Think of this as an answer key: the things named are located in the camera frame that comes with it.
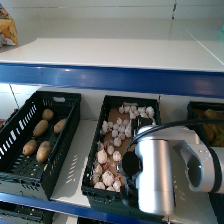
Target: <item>crate slot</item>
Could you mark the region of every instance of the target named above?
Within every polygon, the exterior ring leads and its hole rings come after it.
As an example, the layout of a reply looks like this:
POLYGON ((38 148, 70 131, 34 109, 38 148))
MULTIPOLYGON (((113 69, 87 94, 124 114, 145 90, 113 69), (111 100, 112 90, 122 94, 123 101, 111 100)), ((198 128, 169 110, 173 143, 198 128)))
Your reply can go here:
POLYGON ((8 146, 8 148, 10 148, 10 145, 9 145, 8 141, 6 141, 6 145, 8 146))
POLYGON ((12 136, 13 140, 16 141, 16 136, 14 134, 14 131, 11 131, 10 133, 11 133, 11 136, 12 136))
POLYGON ((0 152, 4 156, 4 152, 3 152, 2 148, 0 148, 0 152))
POLYGON ((5 152, 7 152, 7 148, 5 147, 5 144, 3 144, 3 148, 5 149, 5 152))
POLYGON ((10 141, 10 143, 11 143, 11 145, 13 144, 13 142, 12 142, 12 140, 11 140, 11 138, 9 137, 9 141, 10 141))

